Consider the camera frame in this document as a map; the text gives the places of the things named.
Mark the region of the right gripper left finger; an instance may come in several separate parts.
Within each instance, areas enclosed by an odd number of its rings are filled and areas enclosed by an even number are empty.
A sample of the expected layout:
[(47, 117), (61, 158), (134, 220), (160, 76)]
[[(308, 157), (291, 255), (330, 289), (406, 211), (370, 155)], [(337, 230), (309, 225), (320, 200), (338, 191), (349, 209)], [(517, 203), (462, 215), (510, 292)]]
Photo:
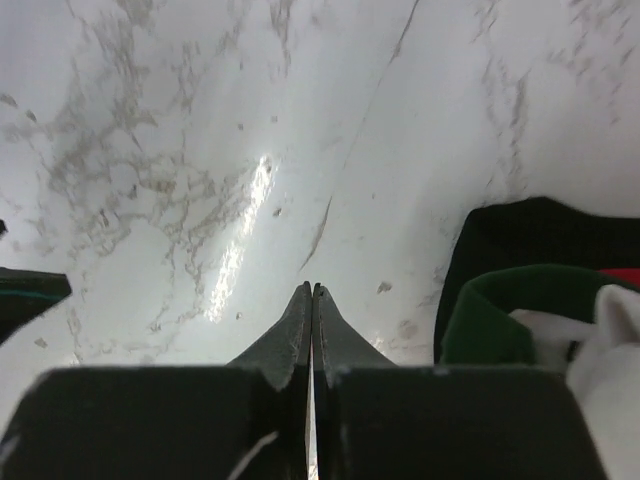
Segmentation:
[(312, 291), (224, 365), (43, 374), (1, 441), (5, 479), (303, 479)]

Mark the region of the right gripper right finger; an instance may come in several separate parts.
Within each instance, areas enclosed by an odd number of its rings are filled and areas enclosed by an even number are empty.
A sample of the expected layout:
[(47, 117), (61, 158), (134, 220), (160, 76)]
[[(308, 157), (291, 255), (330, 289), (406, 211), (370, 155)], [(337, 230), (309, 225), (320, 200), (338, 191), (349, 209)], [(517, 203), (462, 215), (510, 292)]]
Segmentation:
[(316, 286), (312, 350), (323, 479), (602, 479), (559, 376), (513, 367), (401, 367)]

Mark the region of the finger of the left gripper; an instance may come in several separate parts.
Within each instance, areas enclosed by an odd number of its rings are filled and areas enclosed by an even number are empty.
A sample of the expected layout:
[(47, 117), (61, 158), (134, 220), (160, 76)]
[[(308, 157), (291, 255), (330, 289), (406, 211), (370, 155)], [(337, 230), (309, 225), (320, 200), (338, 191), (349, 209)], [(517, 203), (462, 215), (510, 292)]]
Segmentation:
[(60, 273), (1, 268), (1, 342), (72, 293)]

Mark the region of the dark green t shirt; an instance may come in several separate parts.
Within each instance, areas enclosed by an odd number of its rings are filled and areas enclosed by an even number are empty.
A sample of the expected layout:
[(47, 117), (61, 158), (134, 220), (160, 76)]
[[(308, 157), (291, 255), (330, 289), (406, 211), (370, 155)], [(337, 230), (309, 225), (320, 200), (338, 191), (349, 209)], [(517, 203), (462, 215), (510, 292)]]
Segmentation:
[(464, 284), (441, 343), (439, 362), (449, 365), (536, 365), (535, 337), (553, 319), (527, 324), (514, 312), (550, 314), (580, 327), (594, 323), (596, 296), (608, 285), (639, 287), (606, 273), (555, 264), (509, 268)]

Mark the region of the black t shirt pile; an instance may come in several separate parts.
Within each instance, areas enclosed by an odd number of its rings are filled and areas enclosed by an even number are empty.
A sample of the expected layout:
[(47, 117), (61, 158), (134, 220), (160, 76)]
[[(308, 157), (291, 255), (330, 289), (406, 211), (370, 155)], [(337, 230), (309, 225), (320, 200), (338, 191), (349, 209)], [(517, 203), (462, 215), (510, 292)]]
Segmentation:
[(455, 244), (437, 310), (433, 357), (460, 290), (485, 273), (534, 264), (596, 271), (639, 267), (639, 220), (588, 214), (547, 197), (476, 208)]

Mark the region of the magenta t shirt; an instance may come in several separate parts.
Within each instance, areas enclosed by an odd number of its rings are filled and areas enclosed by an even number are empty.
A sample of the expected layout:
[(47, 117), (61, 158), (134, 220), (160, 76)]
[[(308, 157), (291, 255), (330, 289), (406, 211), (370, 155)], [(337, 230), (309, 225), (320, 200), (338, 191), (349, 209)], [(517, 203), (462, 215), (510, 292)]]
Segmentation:
[(603, 269), (601, 273), (624, 281), (636, 287), (640, 286), (640, 269), (639, 268), (613, 268)]

